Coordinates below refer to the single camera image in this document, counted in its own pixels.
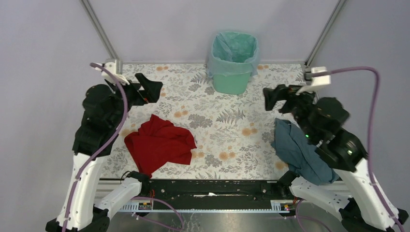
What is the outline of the green plastic trash bin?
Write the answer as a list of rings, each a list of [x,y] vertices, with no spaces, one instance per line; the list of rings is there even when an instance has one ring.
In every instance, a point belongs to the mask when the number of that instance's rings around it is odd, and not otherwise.
[[[215,91],[223,94],[240,95],[245,92],[251,73],[239,73],[231,75],[213,75],[213,87]]]

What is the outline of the light blue plastic trash bag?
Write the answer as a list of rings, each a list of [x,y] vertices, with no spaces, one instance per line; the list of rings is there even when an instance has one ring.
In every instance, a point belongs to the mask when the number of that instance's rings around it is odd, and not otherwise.
[[[258,74],[260,64],[259,41],[251,34],[222,31],[215,35],[208,56],[207,74],[236,75],[249,73]]]

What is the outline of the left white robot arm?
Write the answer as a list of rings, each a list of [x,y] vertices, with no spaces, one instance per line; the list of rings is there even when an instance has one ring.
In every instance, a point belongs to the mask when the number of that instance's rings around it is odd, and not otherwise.
[[[136,171],[102,200],[95,202],[103,166],[133,106],[156,103],[162,82],[143,74],[137,81],[116,86],[110,82],[89,88],[83,100],[84,114],[73,143],[70,188],[57,218],[47,222],[47,232],[105,232],[112,217],[133,197],[149,195],[147,176]]]

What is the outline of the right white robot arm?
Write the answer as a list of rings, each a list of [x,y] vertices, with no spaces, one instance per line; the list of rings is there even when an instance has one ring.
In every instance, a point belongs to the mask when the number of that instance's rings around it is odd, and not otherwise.
[[[297,85],[264,88],[263,95],[267,111],[284,101],[280,112],[292,114],[307,142],[316,146],[316,153],[341,177],[351,194],[339,196],[288,171],[277,186],[281,198],[295,196],[313,203],[331,213],[350,232],[391,232],[394,226],[402,228],[409,217],[407,211],[386,199],[368,168],[370,154],[354,134],[342,127],[349,113],[336,98],[316,100],[314,93],[302,93]]]

